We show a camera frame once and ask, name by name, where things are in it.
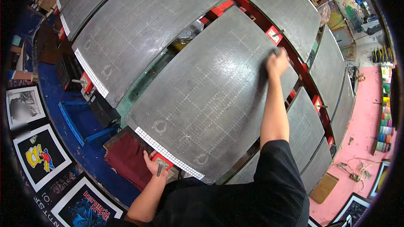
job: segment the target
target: bart simpson print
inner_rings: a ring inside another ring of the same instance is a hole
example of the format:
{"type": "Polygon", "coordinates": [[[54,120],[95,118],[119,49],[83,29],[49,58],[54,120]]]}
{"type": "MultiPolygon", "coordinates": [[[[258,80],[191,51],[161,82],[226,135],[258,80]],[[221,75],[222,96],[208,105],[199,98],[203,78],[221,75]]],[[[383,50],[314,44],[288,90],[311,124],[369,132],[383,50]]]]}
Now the bart simpson print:
{"type": "Polygon", "coordinates": [[[35,168],[38,163],[44,162],[44,170],[50,172],[54,169],[52,158],[48,153],[48,149],[42,151],[41,144],[28,149],[25,153],[28,163],[32,168],[35,168]]]}

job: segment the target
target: maroon fabric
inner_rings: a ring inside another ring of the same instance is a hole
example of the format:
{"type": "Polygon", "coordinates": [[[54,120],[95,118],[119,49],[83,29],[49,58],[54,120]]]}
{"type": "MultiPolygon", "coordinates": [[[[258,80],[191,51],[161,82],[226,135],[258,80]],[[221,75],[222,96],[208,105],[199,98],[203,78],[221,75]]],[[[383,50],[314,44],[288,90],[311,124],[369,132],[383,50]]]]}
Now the maroon fabric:
{"type": "Polygon", "coordinates": [[[143,191],[152,178],[143,159],[143,148],[128,134],[108,149],[105,161],[140,191],[143,191]]]}

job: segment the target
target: blue metal stand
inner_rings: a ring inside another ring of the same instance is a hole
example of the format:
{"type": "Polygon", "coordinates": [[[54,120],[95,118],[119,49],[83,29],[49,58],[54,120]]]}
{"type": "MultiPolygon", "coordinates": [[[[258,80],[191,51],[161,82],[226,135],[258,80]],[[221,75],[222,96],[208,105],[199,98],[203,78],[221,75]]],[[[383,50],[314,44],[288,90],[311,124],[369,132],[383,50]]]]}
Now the blue metal stand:
{"type": "Polygon", "coordinates": [[[111,128],[107,128],[104,129],[96,134],[93,134],[91,136],[88,136],[87,138],[83,138],[83,136],[79,133],[79,131],[77,130],[76,126],[73,124],[73,121],[71,120],[68,112],[66,111],[65,106],[66,105],[88,105],[87,102],[72,102],[72,101],[60,101],[58,106],[60,111],[63,114],[63,117],[66,119],[66,122],[68,123],[68,126],[70,127],[70,129],[72,130],[74,136],[76,137],[76,139],[78,140],[78,142],[81,144],[81,146],[84,146],[84,144],[86,142],[90,142],[93,141],[94,139],[97,139],[107,133],[110,133],[114,130],[116,130],[115,127],[111,127],[111,128]]]}

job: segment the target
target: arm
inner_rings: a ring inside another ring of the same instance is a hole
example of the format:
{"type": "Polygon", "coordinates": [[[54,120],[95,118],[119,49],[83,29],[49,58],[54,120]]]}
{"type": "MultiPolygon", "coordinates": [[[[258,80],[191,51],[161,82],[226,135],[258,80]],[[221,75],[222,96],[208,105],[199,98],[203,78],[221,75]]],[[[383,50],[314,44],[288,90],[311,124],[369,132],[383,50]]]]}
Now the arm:
{"type": "Polygon", "coordinates": [[[161,174],[157,177],[158,164],[151,161],[151,158],[156,154],[153,151],[150,156],[144,151],[144,159],[150,172],[153,174],[149,183],[140,195],[133,201],[125,216],[125,220],[142,225],[154,219],[157,205],[160,201],[161,194],[163,194],[164,187],[166,186],[167,177],[169,173],[167,170],[162,169],[161,174]]]}
{"type": "Polygon", "coordinates": [[[283,139],[289,142],[289,122],[280,84],[280,76],[288,63],[285,49],[280,49],[278,56],[272,54],[267,59],[268,95],[261,123],[260,149],[271,140],[283,139]]]}

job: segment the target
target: pink floor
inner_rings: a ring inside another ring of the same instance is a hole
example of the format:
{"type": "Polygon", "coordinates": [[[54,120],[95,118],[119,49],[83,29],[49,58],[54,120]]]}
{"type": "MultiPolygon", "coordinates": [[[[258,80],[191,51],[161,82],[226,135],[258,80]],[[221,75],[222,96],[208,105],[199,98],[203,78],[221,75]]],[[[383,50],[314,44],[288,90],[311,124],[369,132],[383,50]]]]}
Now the pink floor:
{"type": "MultiPolygon", "coordinates": [[[[335,157],[333,162],[335,164],[347,163],[348,160],[355,157],[380,161],[383,158],[389,158],[393,153],[394,144],[392,150],[386,154],[376,151],[376,154],[372,156],[370,153],[373,141],[379,131],[381,115],[381,105],[379,104],[381,103],[380,67],[361,68],[360,72],[364,73],[366,80],[359,83],[349,129],[342,143],[342,148],[335,157]]],[[[371,163],[366,160],[351,160],[349,164],[356,174],[360,170],[360,161],[364,163],[364,166],[371,163]]],[[[318,204],[310,199],[310,216],[322,226],[327,225],[336,216],[352,192],[365,198],[368,197],[380,166],[380,163],[375,163],[368,168],[372,176],[365,180],[364,188],[361,188],[362,191],[360,191],[359,183],[351,180],[346,171],[333,163],[327,172],[339,178],[335,188],[323,204],[318,204]]]]}

